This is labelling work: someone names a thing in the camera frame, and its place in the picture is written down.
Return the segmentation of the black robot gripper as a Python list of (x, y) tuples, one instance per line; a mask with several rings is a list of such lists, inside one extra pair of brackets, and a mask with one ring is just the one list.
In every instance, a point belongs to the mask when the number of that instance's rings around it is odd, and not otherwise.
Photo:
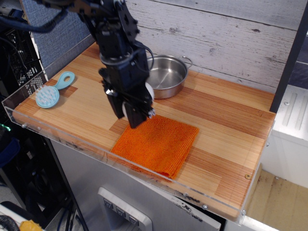
[(153, 111), (153, 101), (145, 86), (149, 77), (145, 49), (134, 47), (127, 54), (114, 58), (100, 54), (100, 60), (106, 67), (101, 68), (99, 74), (115, 115), (119, 119), (127, 117), (130, 127), (137, 128)]

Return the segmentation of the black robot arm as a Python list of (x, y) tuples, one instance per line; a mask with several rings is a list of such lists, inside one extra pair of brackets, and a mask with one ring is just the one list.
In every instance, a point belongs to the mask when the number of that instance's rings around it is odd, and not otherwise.
[(150, 74), (146, 52), (149, 48), (136, 40), (135, 20), (124, 0), (38, 0), (46, 8), (77, 13), (97, 42), (99, 70), (108, 101), (118, 118), (126, 117), (136, 128), (155, 115), (153, 97), (146, 88)]

